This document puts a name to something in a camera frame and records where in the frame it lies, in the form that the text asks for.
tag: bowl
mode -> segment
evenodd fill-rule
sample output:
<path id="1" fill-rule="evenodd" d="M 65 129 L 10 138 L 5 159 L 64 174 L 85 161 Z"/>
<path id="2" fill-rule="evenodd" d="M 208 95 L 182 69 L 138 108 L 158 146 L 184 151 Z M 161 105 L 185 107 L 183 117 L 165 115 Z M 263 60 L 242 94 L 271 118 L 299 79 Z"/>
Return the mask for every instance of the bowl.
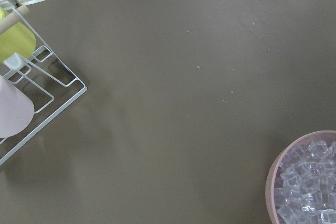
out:
<path id="1" fill-rule="evenodd" d="M 280 224 L 277 212 L 275 209 L 274 203 L 274 182 L 277 176 L 277 171 L 279 168 L 279 164 L 284 157 L 284 155 L 294 146 L 297 145 L 309 145 L 313 140 L 324 140 L 327 145 L 331 145 L 333 141 L 336 141 L 336 131 L 316 131 L 309 133 L 300 137 L 299 139 L 292 142 L 286 149 L 284 149 L 280 155 L 275 159 L 273 162 L 266 179 L 266 189 L 265 189 L 265 196 L 266 196 L 266 206 L 268 214 L 271 218 L 273 224 Z"/>

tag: gray tabletop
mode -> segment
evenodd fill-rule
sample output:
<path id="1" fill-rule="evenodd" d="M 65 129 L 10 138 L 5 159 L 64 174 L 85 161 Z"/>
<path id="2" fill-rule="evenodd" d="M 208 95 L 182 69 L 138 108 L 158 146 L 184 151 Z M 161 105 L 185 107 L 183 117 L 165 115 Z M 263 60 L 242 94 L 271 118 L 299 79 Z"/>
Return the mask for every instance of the gray tabletop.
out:
<path id="1" fill-rule="evenodd" d="M 50 0 L 88 91 L 0 172 L 1 223 L 270 223 L 265 180 L 335 129 L 336 0 Z"/>

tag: dish rack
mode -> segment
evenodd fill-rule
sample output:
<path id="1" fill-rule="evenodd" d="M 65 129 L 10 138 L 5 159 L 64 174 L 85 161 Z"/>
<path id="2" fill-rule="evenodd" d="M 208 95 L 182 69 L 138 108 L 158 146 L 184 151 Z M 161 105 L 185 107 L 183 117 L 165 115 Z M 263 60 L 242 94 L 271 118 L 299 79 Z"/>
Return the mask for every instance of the dish rack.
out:
<path id="1" fill-rule="evenodd" d="M 9 71 L 1 65 L 0 74 L 32 100 L 35 111 L 32 121 L 23 131 L 0 138 L 0 166 L 87 90 L 29 22 L 18 11 L 13 11 L 34 33 L 38 46 L 30 58 L 22 57 L 25 65 L 20 70 Z"/>

